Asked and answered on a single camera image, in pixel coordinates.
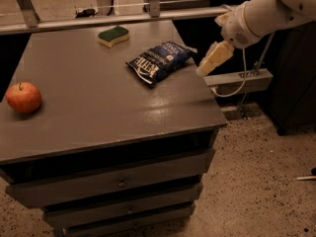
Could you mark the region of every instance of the blue chip bag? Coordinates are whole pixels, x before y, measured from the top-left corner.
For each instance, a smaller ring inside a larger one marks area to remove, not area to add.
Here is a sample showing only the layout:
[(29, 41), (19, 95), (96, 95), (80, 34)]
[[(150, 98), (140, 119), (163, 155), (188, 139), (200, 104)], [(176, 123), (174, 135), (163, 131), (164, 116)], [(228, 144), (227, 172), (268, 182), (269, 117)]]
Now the blue chip bag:
[(143, 82), (154, 87), (156, 83), (180, 68), (192, 55), (190, 49), (167, 41), (144, 51), (126, 64), (133, 68)]

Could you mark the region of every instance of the metal rail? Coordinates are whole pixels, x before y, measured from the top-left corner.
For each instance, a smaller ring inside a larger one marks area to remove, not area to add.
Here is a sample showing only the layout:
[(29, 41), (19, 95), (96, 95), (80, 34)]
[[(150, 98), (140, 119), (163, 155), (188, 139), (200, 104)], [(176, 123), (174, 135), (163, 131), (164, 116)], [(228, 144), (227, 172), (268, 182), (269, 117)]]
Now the metal rail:
[(71, 19), (64, 21), (38, 22), (36, 26), (15, 24), (0, 27), (0, 36), (15, 34), (35, 34), (40, 32), (64, 31), (82, 28), (93, 28), (119, 24), (154, 22), (164, 20), (185, 20), (216, 17), (224, 14), (227, 9), (218, 7), (161, 11), (159, 17), (152, 17), (147, 13), (122, 16), (97, 16), (93, 18)]
[(28, 27), (36, 27), (38, 25), (39, 16), (37, 15), (31, 0), (17, 0), (23, 18)]

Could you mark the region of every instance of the yellow sponge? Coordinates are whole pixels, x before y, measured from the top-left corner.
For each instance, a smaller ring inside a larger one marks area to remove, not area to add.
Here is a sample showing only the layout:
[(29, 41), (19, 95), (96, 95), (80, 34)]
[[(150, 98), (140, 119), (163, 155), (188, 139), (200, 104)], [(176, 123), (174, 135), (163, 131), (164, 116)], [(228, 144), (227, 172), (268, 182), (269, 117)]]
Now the yellow sponge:
[(117, 43), (129, 39), (129, 31), (126, 28), (116, 26), (112, 29), (100, 32), (98, 34), (99, 42), (111, 48)]
[(205, 58), (199, 63), (197, 68), (198, 76), (206, 76), (216, 67), (224, 63), (233, 56), (234, 46), (224, 40), (215, 42), (206, 53)]

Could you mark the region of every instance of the green sponge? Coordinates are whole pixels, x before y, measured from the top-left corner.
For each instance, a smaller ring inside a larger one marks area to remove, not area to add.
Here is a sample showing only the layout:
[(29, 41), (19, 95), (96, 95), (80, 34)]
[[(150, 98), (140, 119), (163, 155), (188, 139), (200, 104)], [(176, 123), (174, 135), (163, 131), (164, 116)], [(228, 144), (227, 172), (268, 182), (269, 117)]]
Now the green sponge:
[(126, 41), (129, 39), (129, 31), (120, 26), (116, 26), (112, 29), (100, 32), (98, 34), (99, 42), (106, 45), (107, 47), (112, 47), (117, 43)]

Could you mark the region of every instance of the drawer handle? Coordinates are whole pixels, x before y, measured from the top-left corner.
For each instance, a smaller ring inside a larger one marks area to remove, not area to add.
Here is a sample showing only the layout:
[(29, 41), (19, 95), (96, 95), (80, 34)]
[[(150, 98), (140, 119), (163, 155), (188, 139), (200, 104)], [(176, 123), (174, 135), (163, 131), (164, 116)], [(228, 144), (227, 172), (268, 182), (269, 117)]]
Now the drawer handle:
[(139, 223), (134, 223), (134, 229), (138, 229), (140, 227)]
[(120, 178), (118, 187), (122, 189), (122, 188), (125, 188), (126, 186), (127, 186), (127, 183), (123, 180), (123, 178)]
[(130, 208), (128, 209), (127, 213), (128, 213), (128, 214), (133, 214), (133, 213), (135, 213), (135, 211), (133, 210), (132, 207), (130, 207)]

